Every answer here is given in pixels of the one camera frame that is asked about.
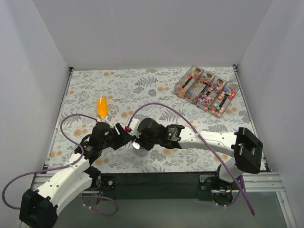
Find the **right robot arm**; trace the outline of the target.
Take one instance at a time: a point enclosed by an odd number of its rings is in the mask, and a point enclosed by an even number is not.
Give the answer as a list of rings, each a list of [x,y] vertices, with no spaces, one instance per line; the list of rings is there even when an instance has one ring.
[[[230,156],[215,176],[215,184],[221,189],[243,173],[260,173],[263,143],[247,128],[240,127],[237,132],[197,133],[183,125],[163,126],[151,118],[134,119],[130,128],[135,142],[147,151],[159,145],[166,149],[203,149]]]

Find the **silver round jar lid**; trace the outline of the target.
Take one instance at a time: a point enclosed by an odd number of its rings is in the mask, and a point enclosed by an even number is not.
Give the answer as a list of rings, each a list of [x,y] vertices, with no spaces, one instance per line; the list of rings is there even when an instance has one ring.
[[[140,144],[136,141],[136,140],[133,140],[132,141],[132,147],[135,149],[135,150],[141,150],[142,147],[140,146]]]

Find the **clear compartment candy box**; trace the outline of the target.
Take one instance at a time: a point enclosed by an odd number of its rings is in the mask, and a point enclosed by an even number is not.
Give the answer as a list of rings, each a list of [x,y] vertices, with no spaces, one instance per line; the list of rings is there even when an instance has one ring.
[[[221,118],[238,90],[238,84],[193,65],[175,85],[174,94]]]

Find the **clear plastic jar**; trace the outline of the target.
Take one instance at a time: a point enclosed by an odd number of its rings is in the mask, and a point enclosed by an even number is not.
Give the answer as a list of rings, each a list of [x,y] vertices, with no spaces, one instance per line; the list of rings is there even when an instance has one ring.
[[[135,150],[134,152],[137,156],[143,157],[146,156],[149,152],[145,149]]]

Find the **yellow plastic scoop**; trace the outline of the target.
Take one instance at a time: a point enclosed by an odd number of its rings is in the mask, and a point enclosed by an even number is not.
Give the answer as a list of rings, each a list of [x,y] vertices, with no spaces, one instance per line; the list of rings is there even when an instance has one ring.
[[[97,114],[103,120],[108,115],[108,104],[106,97],[100,97],[97,100]]]

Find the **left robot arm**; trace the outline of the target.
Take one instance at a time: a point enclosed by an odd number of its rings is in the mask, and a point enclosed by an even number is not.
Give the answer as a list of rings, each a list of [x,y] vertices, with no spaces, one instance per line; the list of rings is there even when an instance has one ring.
[[[102,184],[101,172],[92,166],[104,149],[117,150],[131,142],[120,124],[98,122],[71,155],[67,167],[58,170],[35,190],[27,190],[21,201],[19,219],[32,228],[51,228],[62,209],[86,189]]]

